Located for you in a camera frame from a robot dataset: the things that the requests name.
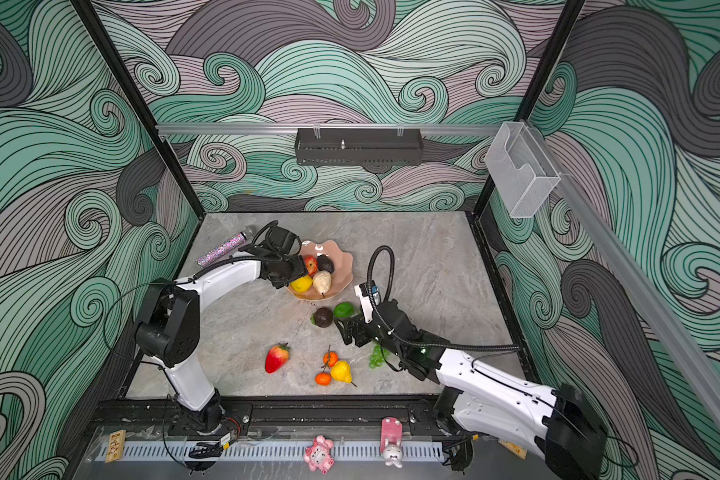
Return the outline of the yellow fake lemon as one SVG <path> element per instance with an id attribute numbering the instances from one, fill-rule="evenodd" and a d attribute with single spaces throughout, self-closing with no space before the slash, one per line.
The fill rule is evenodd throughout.
<path id="1" fill-rule="evenodd" d="M 290 283 L 290 288 L 296 293 L 306 293 L 313 285 L 313 279 L 309 275 L 300 277 Z"/>

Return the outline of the red fake apple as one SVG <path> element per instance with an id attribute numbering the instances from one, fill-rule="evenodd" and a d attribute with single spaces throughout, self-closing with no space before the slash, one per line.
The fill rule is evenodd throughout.
<path id="1" fill-rule="evenodd" d="M 312 277 L 319 271 L 318 261 L 312 255 L 305 255 L 303 257 L 307 274 Z"/>

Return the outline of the green fake lime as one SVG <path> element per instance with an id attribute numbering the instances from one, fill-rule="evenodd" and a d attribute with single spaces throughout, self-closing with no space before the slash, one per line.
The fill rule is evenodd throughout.
<path id="1" fill-rule="evenodd" d="M 351 302 L 342 302 L 333 309 L 335 319 L 348 319 L 357 314 L 356 306 Z"/>

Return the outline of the beige fake pear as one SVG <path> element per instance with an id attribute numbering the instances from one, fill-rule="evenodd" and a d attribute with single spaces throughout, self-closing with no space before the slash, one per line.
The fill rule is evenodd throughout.
<path id="1" fill-rule="evenodd" d="M 312 288 L 322 297 L 325 298 L 330 292 L 333 284 L 332 274 L 329 271 L 317 271 L 312 277 Z"/>

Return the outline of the dark fake avocado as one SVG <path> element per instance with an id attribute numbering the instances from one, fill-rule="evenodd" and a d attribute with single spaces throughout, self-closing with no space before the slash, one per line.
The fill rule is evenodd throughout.
<path id="1" fill-rule="evenodd" d="M 329 274 L 333 274 L 335 271 L 333 260 L 324 254 L 317 257 L 317 267 L 319 271 L 328 272 Z"/>

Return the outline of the dark brown fake fig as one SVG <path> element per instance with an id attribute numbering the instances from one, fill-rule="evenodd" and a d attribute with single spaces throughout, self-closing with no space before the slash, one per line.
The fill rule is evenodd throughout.
<path id="1" fill-rule="evenodd" d="M 311 316 L 311 323 L 319 328 L 328 328 L 334 323 L 334 314 L 330 308 L 318 308 Z"/>

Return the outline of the pink scalloped fruit bowl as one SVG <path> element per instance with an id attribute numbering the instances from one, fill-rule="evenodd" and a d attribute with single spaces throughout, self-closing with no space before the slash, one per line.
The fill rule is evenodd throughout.
<path id="1" fill-rule="evenodd" d="M 323 293 L 315 289 L 314 283 L 309 285 L 309 289 L 303 291 L 293 288 L 291 283 L 287 290 L 300 300 L 322 301 L 328 300 L 341 293 L 347 286 L 353 282 L 353 256 L 348 251 L 340 248 L 334 240 L 327 240 L 322 243 L 316 243 L 305 240 L 301 243 L 300 254 L 306 258 L 307 256 L 318 259 L 324 256 L 333 263 L 333 272 L 330 274 L 330 287 Z"/>

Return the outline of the yellow fake pear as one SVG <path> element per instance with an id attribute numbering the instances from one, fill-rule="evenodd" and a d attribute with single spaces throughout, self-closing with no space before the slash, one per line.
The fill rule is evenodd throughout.
<path id="1" fill-rule="evenodd" d="M 335 381 L 353 385 L 353 376 L 350 364 L 345 360 L 338 360 L 330 370 L 331 378 Z"/>

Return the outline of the red fake strawberry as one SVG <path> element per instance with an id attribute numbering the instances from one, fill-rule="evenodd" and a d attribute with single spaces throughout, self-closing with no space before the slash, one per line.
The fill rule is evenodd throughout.
<path id="1" fill-rule="evenodd" d="M 272 346 L 265 358 L 265 372 L 273 374 L 282 368 L 290 359 L 288 343 L 278 343 Z"/>

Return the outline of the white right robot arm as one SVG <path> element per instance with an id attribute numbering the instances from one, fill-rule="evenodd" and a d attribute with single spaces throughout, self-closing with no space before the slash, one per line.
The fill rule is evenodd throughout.
<path id="1" fill-rule="evenodd" d="M 360 311 L 344 328 L 346 343 L 376 343 L 394 370 L 440 385 L 435 414 L 443 431 L 507 441 L 542 458 L 561 479 L 599 478 L 607 429 L 581 390 L 513 376 L 416 328 L 373 282 L 354 292 Z"/>

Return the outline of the pink toy figure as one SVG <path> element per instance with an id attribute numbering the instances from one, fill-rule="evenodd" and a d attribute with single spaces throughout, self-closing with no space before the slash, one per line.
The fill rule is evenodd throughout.
<path id="1" fill-rule="evenodd" d="M 334 442 L 322 435 L 317 436 L 312 444 L 305 449 L 303 460 L 312 472 L 320 471 L 327 474 L 335 464 L 331 454 Z"/>

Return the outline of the yellow label tag right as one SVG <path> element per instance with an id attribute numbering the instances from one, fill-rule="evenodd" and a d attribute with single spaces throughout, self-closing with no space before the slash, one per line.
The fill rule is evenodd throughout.
<path id="1" fill-rule="evenodd" d="M 508 451 L 516 455 L 520 459 L 527 458 L 527 450 L 506 440 L 500 440 L 499 444 L 506 448 Z"/>

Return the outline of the yellow label tag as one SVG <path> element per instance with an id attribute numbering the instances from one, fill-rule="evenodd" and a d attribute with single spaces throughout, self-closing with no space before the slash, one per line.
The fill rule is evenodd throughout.
<path id="1" fill-rule="evenodd" d="M 499 444 L 506 448 L 508 451 L 516 455 L 520 459 L 527 458 L 527 450 L 506 440 L 500 440 Z"/>
<path id="2" fill-rule="evenodd" d="M 112 463 L 123 458 L 127 432 L 118 430 L 109 434 L 105 452 L 105 462 Z"/>

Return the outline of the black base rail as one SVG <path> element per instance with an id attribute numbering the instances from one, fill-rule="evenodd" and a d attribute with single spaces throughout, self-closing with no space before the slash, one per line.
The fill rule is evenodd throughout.
<path id="1" fill-rule="evenodd" d="M 253 437 L 279 428 L 378 427 L 395 417 L 412 436 L 455 436 L 460 428 L 437 407 L 433 394 L 222 396 L 208 413 L 191 412 L 172 398 L 112 400 L 99 404 L 91 427 L 164 426 L 174 436 L 200 438 L 227 430 Z"/>

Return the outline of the grey aluminium rail back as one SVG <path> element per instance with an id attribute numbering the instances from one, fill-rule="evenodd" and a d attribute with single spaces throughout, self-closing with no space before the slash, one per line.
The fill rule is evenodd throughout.
<path id="1" fill-rule="evenodd" d="M 295 135 L 299 129 L 312 130 L 316 134 L 328 129 L 350 130 L 419 130 L 423 136 L 484 137 L 495 135 L 501 125 L 472 124 L 309 124 L 309 123 L 158 123 L 155 128 L 159 135 Z"/>

